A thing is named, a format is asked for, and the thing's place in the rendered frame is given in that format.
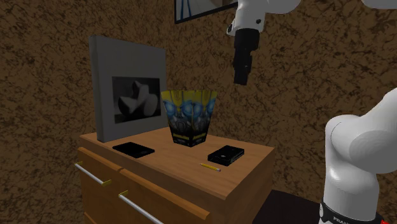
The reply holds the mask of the yellow and blue printed cup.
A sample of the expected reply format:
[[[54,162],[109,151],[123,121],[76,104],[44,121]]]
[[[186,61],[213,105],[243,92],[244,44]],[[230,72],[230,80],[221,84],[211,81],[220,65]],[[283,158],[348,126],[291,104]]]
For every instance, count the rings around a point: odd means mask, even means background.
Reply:
[[[205,142],[217,94],[212,90],[161,92],[174,143],[193,147]]]

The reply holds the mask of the thick black box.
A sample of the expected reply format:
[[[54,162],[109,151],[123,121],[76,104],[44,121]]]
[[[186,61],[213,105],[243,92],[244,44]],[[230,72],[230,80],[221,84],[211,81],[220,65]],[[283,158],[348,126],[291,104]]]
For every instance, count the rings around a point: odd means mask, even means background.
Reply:
[[[215,164],[229,166],[244,155],[244,149],[226,145],[207,156],[207,160]]]

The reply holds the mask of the yellow pencil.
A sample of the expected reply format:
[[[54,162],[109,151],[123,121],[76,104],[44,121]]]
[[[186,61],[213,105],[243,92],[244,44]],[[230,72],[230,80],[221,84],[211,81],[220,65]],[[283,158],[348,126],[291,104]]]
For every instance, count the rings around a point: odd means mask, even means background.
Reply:
[[[221,169],[220,168],[217,168],[217,167],[214,167],[214,166],[211,166],[211,165],[207,165],[207,164],[203,164],[203,163],[201,163],[200,164],[202,167],[206,167],[206,168],[208,168],[208,169],[211,169],[211,170],[214,170],[214,171],[217,171],[217,172],[221,172]]]

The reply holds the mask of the grey book with sculpture photo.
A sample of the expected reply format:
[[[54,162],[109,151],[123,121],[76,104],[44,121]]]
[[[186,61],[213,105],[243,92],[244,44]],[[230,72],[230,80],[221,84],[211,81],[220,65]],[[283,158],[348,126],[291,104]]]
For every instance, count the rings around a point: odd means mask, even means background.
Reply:
[[[167,126],[165,50],[104,36],[88,39],[97,139],[103,143]]]

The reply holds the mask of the wooden chest of drawers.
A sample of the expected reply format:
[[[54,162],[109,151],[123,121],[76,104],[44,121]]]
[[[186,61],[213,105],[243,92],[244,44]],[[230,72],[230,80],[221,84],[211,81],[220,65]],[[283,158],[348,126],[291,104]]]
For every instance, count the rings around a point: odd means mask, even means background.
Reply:
[[[155,152],[134,158],[113,149],[133,142]],[[223,146],[244,149],[244,155],[217,172],[207,156]],[[80,136],[81,149],[119,165],[125,174],[136,174],[185,199],[202,214],[212,215],[213,224],[252,224],[272,189],[275,150],[272,147],[209,135],[192,148],[176,144],[168,128],[152,130],[102,143],[95,133]]]

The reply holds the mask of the flat black phone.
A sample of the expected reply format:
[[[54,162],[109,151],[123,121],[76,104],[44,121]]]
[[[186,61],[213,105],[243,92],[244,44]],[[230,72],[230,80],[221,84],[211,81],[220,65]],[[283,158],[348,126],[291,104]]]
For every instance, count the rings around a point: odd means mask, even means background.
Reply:
[[[141,158],[155,152],[154,149],[133,142],[113,146],[113,149],[134,158]]]

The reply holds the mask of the black-framed wall picture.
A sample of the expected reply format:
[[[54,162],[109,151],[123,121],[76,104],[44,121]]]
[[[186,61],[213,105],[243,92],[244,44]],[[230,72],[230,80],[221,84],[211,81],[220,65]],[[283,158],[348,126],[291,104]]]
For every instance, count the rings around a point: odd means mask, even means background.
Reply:
[[[174,0],[174,23],[204,17],[237,7],[237,0]]]

